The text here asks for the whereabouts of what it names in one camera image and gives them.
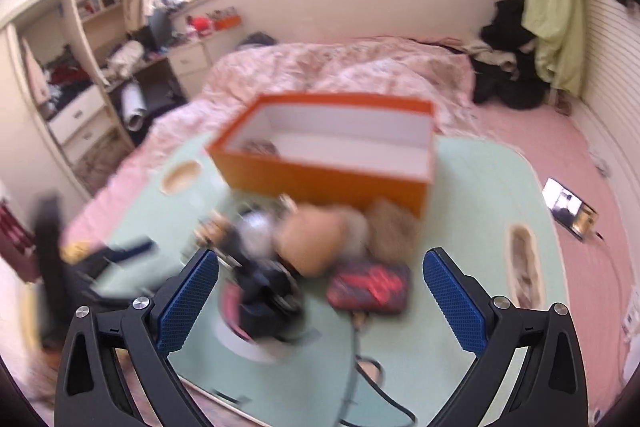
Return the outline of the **clear plastic wrap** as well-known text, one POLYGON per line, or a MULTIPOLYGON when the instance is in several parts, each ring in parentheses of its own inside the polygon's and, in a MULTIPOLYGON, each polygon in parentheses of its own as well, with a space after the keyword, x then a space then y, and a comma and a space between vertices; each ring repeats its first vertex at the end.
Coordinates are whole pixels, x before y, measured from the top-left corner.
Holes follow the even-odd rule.
POLYGON ((274 259, 277 257, 273 246, 277 218, 264 210, 245 213, 236 221, 241 248, 252 259, 274 259))

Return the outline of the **black lace-trimmed cloth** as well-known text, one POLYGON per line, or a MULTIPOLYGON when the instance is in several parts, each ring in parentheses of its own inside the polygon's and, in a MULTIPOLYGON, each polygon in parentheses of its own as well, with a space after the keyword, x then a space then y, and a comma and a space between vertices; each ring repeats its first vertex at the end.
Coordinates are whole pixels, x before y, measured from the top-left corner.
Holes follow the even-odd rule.
POLYGON ((235 261, 219 300, 226 324, 247 341, 283 341, 304 316, 303 294, 295 277, 272 259, 235 261))

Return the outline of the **dark red pouch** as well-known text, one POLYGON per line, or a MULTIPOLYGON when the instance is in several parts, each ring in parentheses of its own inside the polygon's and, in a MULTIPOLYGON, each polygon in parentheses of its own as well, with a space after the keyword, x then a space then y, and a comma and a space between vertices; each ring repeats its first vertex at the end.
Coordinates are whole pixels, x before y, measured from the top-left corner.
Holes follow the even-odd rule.
POLYGON ((408 265, 356 260, 337 265, 326 299, 340 311, 397 315, 408 307, 410 287, 408 265))

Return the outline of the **tan plush toy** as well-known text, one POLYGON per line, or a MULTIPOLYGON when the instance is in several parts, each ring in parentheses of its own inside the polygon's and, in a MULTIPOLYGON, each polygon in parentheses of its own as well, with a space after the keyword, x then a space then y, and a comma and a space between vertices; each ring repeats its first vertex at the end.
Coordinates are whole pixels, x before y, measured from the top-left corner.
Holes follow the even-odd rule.
POLYGON ((314 279, 340 262, 407 263, 419 234, 419 220, 385 198, 364 211, 346 205, 300 204, 281 219, 273 248, 288 268, 314 279))

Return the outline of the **orange cardboard box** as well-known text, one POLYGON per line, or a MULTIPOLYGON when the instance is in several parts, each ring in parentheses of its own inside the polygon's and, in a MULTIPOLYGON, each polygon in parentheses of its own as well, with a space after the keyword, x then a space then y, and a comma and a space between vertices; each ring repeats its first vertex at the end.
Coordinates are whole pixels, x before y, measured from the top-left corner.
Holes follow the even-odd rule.
POLYGON ((436 106, 371 93, 263 94, 208 144, 235 190, 365 210, 379 198, 424 213, 436 106))

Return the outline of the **smartphone on bed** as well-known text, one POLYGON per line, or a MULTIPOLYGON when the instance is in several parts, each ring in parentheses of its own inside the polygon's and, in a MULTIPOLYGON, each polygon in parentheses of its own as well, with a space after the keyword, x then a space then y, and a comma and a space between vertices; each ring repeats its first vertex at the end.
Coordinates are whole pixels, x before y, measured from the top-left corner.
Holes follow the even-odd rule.
POLYGON ((574 192, 548 178, 542 188, 544 203, 558 225, 583 242, 593 232, 598 213, 574 192))

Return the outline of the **white drawer cabinet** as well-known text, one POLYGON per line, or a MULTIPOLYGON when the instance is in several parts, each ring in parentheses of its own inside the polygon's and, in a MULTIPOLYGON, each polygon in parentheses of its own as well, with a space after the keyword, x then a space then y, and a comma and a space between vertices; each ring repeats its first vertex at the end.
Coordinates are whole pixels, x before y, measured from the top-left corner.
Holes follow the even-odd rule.
POLYGON ((247 36, 243 26, 216 31, 213 35, 180 44, 168 52, 168 60, 184 96, 199 95, 214 64, 232 53, 247 36))

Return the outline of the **black clothes pile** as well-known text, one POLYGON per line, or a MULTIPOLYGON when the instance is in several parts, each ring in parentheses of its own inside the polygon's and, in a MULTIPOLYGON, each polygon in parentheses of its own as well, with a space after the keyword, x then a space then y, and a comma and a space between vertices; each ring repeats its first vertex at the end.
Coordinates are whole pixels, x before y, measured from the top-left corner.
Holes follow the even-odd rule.
POLYGON ((541 106, 549 83, 536 71, 536 36, 522 26, 524 0, 500 0, 491 23, 463 43, 475 72, 473 102, 499 101, 516 110, 541 106))

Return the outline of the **white slatted wardrobe door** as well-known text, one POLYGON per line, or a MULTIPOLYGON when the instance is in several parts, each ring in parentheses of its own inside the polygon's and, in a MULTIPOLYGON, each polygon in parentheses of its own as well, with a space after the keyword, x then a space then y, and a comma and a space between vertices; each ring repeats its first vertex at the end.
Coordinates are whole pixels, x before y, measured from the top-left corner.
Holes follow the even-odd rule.
POLYGON ((613 174, 620 211, 639 222, 639 9, 586 0, 587 72, 582 99, 611 135, 623 172, 613 174))

